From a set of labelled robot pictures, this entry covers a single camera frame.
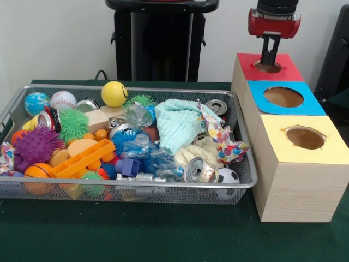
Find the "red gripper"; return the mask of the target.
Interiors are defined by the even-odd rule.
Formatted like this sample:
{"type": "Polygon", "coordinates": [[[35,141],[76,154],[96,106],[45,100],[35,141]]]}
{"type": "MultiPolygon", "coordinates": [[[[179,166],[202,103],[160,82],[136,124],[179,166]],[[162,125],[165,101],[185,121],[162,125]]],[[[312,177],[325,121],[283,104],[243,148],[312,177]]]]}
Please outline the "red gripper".
{"type": "Polygon", "coordinates": [[[270,65],[275,60],[281,38],[292,39],[297,34],[301,22],[299,12],[289,16],[272,16],[251,8],[248,16],[248,32],[250,35],[263,38],[261,64],[269,65],[269,40],[274,40],[270,50],[270,65]]]}

